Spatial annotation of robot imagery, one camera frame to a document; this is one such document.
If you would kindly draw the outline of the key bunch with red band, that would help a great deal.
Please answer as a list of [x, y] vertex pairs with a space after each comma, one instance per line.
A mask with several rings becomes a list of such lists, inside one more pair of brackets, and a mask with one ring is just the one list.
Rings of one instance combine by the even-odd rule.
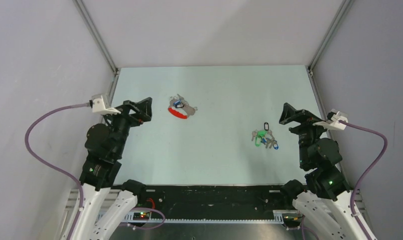
[[169, 98], [168, 112], [176, 118], [186, 120], [196, 114], [197, 107], [191, 106], [185, 98], [179, 94]]

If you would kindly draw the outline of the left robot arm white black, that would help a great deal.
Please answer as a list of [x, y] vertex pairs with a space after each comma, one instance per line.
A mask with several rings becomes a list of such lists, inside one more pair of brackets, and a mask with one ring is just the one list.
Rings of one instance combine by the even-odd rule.
[[72, 211], [75, 217], [67, 224], [61, 239], [108, 240], [132, 208], [147, 204], [148, 195], [142, 191], [144, 184], [129, 180], [115, 202], [98, 217], [122, 166], [119, 161], [130, 129], [151, 121], [152, 102], [147, 97], [138, 102], [125, 100], [111, 107], [102, 94], [89, 101], [92, 112], [103, 116], [105, 123], [93, 125], [86, 133], [87, 157], [78, 180], [78, 198]]

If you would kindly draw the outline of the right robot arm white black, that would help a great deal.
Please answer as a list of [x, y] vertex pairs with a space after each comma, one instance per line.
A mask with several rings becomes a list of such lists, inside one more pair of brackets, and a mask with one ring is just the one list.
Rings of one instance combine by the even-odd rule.
[[322, 137], [328, 130], [347, 127], [347, 114], [332, 110], [323, 120], [308, 110], [284, 103], [281, 125], [297, 122], [289, 128], [298, 136], [299, 167], [306, 171], [306, 183], [291, 180], [280, 189], [280, 202], [304, 215], [325, 240], [374, 240], [376, 236], [355, 204], [352, 190], [337, 164], [343, 159], [338, 143]]

